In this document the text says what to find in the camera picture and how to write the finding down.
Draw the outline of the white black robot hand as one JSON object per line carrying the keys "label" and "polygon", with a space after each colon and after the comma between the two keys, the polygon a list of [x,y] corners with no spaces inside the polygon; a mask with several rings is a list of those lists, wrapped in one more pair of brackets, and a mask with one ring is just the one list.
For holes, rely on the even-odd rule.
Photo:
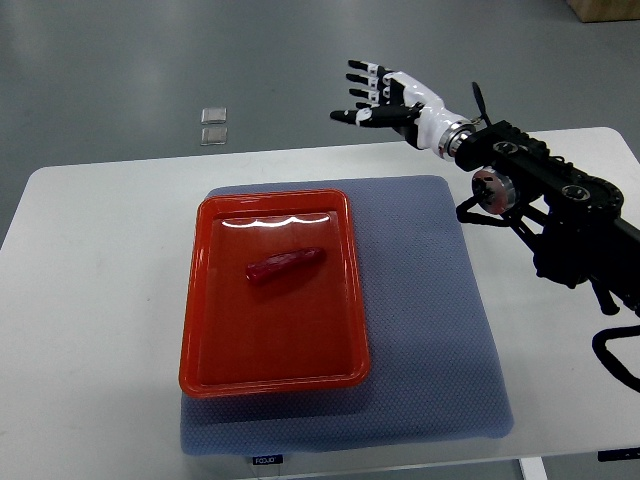
{"label": "white black robot hand", "polygon": [[469,119],[449,111],[436,93],[410,75],[368,61],[350,59],[348,66],[367,74],[347,73],[348,81],[366,87],[385,87],[382,91],[350,88],[352,96],[388,100],[394,105],[356,102],[356,108],[360,109],[332,111],[331,120],[355,126],[406,126],[394,130],[412,147],[431,150],[441,158],[453,158],[456,143],[475,132]]}

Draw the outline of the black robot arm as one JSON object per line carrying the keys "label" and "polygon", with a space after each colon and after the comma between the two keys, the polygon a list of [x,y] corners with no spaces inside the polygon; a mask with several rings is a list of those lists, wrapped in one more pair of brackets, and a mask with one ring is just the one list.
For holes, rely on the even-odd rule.
{"label": "black robot arm", "polygon": [[622,218],[617,186],[509,122],[491,121],[478,84],[479,114],[468,119],[402,71],[362,60],[348,66],[357,102],[331,119],[392,129],[413,148],[453,161],[472,175],[459,222],[511,229],[531,250],[538,277],[570,289],[590,283],[605,315],[639,310],[639,230]]}

